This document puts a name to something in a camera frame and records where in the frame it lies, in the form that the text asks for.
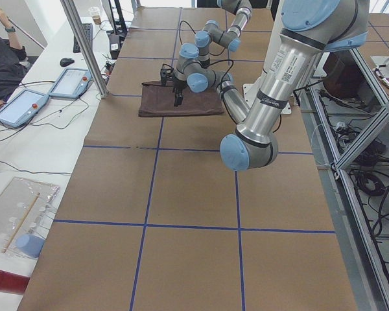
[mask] brown cloth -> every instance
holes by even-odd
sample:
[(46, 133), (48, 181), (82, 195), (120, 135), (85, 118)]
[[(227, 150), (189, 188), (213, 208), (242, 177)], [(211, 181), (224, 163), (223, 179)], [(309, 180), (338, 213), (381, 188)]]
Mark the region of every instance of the brown cloth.
[(195, 115), (222, 115), (224, 108), (219, 96), (212, 89), (193, 93), (188, 87), (183, 90), (183, 103), (174, 107), (173, 86), (159, 81), (142, 83), (143, 96), (138, 111), (139, 117), (186, 117)]

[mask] red cylinder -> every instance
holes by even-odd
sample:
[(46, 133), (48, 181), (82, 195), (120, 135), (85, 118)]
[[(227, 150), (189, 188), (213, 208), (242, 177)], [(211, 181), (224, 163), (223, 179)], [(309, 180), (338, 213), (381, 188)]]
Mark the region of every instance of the red cylinder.
[(0, 270), (0, 292), (23, 295), (30, 277)]

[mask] blue cup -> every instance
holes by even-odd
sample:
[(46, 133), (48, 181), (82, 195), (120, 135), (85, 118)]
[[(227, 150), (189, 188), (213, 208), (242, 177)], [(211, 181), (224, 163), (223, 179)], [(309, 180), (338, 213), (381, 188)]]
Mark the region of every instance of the blue cup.
[(41, 248), (43, 247), (45, 240), (36, 235), (21, 235), (16, 240), (16, 247), (24, 252), (26, 255), (38, 258)]

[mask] wooden stick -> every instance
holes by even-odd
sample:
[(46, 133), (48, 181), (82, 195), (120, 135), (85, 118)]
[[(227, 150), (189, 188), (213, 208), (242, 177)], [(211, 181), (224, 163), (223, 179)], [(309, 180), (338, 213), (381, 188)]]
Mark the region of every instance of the wooden stick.
[(23, 218), (18, 223), (18, 226), (14, 229), (14, 232), (12, 236), (10, 237), (9, 241), (7, 242), (6, 246), (1, 250), (2, 253), (6, 253), (8, 247), (11, 245), (14, 237), (19, 232), (20, 227), (23, 225), (23, 222), (25, 222), (27, 215), (29, 215), (30, 211), (32, 210), (33, 206), (36, 204), (36, 201), (38, 201), (38, 198), (40, 197), (40, 192), (36, 193), (36, 196), (34, 197), (32, 203), (30, 203), (29, 207), (27, 208), (25, 214), (23, 215)]

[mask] black shirt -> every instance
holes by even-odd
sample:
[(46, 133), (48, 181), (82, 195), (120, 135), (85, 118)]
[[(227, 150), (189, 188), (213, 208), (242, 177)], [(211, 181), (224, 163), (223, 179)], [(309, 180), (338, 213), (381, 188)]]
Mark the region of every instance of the black shirt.
[(25, 76), (26, 69), (19, 63), (25, 58), (25, 47), (14, 49), (0, 38), (0, 100), (6, 101)]

